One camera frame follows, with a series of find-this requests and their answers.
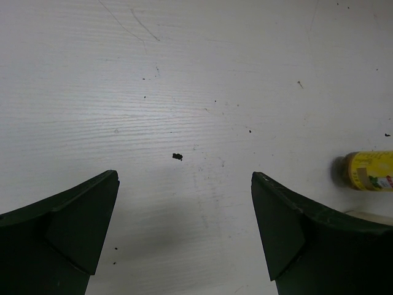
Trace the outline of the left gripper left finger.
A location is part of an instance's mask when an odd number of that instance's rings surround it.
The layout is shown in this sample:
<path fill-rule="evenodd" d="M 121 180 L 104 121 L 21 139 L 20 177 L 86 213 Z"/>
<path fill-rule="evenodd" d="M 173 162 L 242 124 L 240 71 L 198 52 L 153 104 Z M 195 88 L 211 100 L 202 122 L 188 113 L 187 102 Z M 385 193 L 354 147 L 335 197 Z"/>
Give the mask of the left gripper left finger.
<path fill-rule="evenodd" d="M 85 294 L 119 190 L 115 170 L 1 215 L 1 294 Z"/>

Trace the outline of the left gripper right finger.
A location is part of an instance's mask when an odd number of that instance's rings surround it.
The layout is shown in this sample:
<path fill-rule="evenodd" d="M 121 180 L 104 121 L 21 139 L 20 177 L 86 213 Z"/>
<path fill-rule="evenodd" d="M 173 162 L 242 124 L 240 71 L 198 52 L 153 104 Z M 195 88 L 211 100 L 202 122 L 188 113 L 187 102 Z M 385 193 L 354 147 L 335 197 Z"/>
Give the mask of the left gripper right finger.
<path fill-rule="evenodd" d="M 251 194 L 279 294 L 391 294 L 392 227 L 331 209 L 261 172 Z"/>

